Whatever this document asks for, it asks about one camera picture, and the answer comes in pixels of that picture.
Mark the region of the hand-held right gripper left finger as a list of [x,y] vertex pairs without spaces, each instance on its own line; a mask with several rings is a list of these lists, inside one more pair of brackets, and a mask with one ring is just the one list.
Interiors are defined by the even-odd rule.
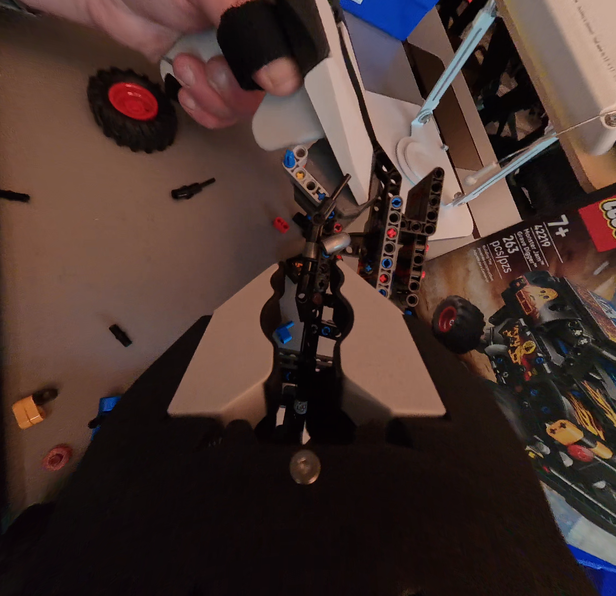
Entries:
[[274,347],[262,330],[261,312],[274,296],[271,265],[212,314],[167,409],[173,417],[209,417],[227,425],[256,426],[267,413],[264,385]]

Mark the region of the grey desk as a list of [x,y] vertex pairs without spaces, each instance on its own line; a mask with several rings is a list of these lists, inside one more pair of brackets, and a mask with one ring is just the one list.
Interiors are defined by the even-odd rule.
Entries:
[[[195,321],[302,243],[280,151],[251,123],[207,130],[177,107],[173,146],[133,153],[100,131],[86,89],[99,69],[159,80],[140,53],[55,18],[1,16],[1,303],[9,507],[51,495],[89,444],[98,400],[124,392]],[[171,191],[215,178],[190,200]],[[108,330],[123,328],[123,347]],[[19,399],[56,388],[20,430]],[[41,462],[70,445],[62,470]]]

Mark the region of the black pin with shaft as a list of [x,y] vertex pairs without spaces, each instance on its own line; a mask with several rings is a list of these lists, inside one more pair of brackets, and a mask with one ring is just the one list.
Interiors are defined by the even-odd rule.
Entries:
[[205,188],[214,183],[216,183],[215,178],[208,178],[203,182],[183,185],[171,191],[171,198],[173,200],[190,200],[197,194],[201,193]]

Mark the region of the blue body panel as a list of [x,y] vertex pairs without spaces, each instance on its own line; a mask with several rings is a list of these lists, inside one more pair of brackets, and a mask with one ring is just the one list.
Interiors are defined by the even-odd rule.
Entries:
[[98,401],[98,409],[96,416],[88,422],[90,430],[90,439],[93,439],[100,430],[102,424],[108,419],[109,414],[122,398],[122,394],[112,395],[101,398]]

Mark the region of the person's left hand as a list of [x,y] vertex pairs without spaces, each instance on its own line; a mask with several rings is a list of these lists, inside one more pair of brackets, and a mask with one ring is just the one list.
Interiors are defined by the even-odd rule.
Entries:
[[[15,0],[29,10],[106,32],[120,44],[158,61],[182,36],[218,27],[231,7],[254,0]],[[254,74],[262,91],[243,90],[223,56],[204,62],[179,54],[173,62],[179,103],[197,123],[221,129],[252,116],[266,93],[293,94],[303,80],[297,65],[280,58]]]

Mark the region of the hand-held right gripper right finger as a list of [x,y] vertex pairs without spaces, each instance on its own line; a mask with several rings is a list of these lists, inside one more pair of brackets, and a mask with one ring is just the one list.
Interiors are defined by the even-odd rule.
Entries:
[[353,318],[339,345],[342,410],[357,426],[444,416],[445,407],[403,313],[345,262],[338,268],[343,275],[341,296]]

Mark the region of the pale beam with blue pins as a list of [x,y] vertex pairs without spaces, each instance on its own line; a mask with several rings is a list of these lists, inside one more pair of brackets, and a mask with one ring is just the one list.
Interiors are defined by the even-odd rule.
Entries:
[[328,192],[308,170],[308,158],[307,146],[296,145],[284,151],[282,165],[300,196],[310,200],[313,206],[318,206],[328,197]]

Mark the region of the white document stand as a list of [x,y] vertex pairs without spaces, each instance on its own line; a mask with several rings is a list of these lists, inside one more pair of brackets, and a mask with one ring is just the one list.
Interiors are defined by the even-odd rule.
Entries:
[[[602,66],[570,0],[495,0],[522,64],[558,131],[587,118],[603,119],[560,135],[562,148],[586,192],[615,183],[615,79]],[[394,99],[420,105],[449,65],[454,49],[435,9],[427,13],[406,41],[390,37],[372,25],[348,16],[352,41],[366,88]],[[415,71],[408,52],[420,50]],[[435,116],[449,147],[454,185],[471,172],[497,159],[473,106],[468,83],[459,74],[446,92]],[[520,214],[500,180],[461,210],[461,220],[449,212],[439,220],[430,243],[433,259],[489,236],[520,221]]]

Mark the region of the orange block with black pin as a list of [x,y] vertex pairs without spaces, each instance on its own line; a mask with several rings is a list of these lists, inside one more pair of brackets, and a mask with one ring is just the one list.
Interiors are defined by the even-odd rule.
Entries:
[[56,388],[43,388],[14,402],[11,409],[19,429],[27,430],[41,423],[46,418],[44,405],[55,400],[57,396]]

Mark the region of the black wheel with red hub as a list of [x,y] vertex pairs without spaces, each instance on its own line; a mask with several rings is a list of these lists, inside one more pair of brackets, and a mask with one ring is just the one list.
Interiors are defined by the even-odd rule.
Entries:
[[89,77],[87,99],[99,129],[120,147],[151,154],[175,141],[175,108],[147,76],[132,69],[100,69]]

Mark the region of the toy truck chassis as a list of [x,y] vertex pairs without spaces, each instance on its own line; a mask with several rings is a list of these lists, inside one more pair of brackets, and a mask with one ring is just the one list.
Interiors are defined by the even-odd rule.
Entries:
[[352,309],[341,296],[343,261],[410,319],[418,303],[428,237],[436,228],[443,169],[420,182],[414,214],[401,192],[400,175],[377,167],[376,190],[362,207],[344,208],[338,196],[347,176],[321,204],[294,217],[305,237],[302,253],[284,262],[286,293],[278,344],[280,389],[275,395],[276,435],[305,441],[309,435],[346,439],[354,423],[341,408],[339,345],[350,331]]

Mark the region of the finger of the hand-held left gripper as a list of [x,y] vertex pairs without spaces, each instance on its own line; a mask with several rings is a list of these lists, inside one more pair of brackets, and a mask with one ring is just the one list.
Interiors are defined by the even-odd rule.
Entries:
[[328,56],[307,74],[307,92],[355,201],[370,197],[374,145],[368,131],[365,88],[344,20],[328,0],[315,0],[328,43]]

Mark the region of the toy truck set box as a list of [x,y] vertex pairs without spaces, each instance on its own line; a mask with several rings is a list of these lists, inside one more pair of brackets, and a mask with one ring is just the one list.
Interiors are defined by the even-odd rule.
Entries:
[[426,270],[418,316],[492,383],[546,488],[615,536],[615,186]]

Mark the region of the red round piece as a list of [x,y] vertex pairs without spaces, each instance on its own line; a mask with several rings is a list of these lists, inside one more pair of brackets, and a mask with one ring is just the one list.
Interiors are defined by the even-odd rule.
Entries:
[[64,469],[73,457],[70,445],[60,444],[47,452],[41,462],[42,468],[47,472],[56,472]]

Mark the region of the printed instruction sheet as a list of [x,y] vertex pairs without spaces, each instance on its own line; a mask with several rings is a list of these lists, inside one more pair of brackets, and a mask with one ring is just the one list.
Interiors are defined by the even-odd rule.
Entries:
[[615,0],[570,0],[602,66],[615,79]]

